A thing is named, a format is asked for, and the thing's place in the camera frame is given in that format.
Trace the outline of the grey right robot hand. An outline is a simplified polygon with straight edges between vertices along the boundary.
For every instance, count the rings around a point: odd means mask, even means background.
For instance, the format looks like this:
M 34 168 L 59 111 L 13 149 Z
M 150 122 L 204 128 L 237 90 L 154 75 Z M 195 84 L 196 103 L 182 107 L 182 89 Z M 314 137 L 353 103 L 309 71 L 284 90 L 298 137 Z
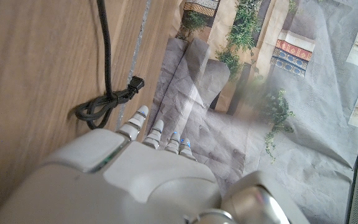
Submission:
M 223 194 L 211 169 L 163 122 L 142 141 L 149 110 L 116 132 L 95 129 L 51 154 L 0 208 L 0 223 L 306 223 L 289 193 L 253 172 Z

